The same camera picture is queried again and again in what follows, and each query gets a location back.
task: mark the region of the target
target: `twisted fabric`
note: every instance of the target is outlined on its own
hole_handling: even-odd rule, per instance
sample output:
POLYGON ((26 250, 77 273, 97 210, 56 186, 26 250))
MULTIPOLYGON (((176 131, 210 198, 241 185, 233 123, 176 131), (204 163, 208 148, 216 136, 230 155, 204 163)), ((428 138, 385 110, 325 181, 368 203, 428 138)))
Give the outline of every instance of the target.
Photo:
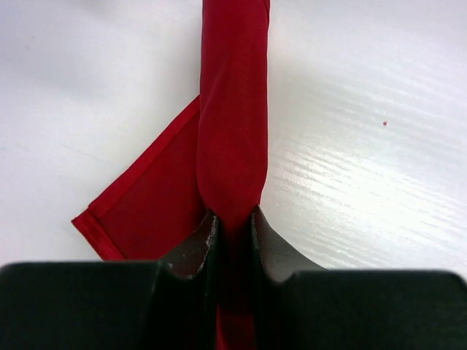
POLYGON ((254 349, 247 220, 267 170, 269 0, 204 0, 200 95, 73 220, 104 260, 158 259, 223 225, 217 348, 254 349))

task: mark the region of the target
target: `red cloth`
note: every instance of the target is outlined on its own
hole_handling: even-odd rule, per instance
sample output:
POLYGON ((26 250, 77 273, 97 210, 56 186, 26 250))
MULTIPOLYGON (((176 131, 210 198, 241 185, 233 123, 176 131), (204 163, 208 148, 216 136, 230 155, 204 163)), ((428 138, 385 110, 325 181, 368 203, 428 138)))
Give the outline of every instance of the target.
POLYGON ((199 98, 73 220, 105 260, 158 259, 213 210, 218 349, 254 349, 245 228, 266 179, 268 26, 269 0, 204 0, 199 98))

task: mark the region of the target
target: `red fabric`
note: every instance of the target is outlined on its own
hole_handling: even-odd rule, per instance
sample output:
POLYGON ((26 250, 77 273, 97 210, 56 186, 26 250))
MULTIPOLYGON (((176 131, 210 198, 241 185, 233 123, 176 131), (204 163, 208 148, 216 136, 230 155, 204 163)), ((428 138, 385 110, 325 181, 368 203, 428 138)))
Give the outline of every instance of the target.
POLYGON ((254 349, 245 228, 266 179, 268 25, 269 0, 204 0, 199 98, 73 220, 105 260, 158 259, 212 209, 218 349, 254 349))

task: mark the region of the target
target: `black plastic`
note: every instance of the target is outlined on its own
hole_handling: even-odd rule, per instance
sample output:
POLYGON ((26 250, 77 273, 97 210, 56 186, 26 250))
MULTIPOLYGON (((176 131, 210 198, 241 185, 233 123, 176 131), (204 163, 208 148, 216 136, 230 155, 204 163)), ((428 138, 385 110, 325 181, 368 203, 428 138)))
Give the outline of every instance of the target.
POLYGON ((213 349, 217 227, 156 262, 2 268, 0 349, 213 349))
MULTIPOLYGON (((209 213, 159 261, 2 268, 0 350, 213 349, 222 234, 209 213)), ((467 287, 455 274, 326 271, 259 208, 250 240, 258 350, 467 349, 467 287)))

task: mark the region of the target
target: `white surface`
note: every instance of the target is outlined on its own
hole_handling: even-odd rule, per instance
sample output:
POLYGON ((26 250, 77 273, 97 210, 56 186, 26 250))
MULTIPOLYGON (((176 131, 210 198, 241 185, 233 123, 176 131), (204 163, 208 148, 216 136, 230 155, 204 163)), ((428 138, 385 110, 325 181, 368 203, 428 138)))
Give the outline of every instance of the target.
MULTIPOLYGON (((317 263, 467 277, 465 18, 273 1, 262 207, 317 263)), ((69 220, 198 93, 200 34, 201 0, 0 1, 0 264, 97 258, 69 220)))

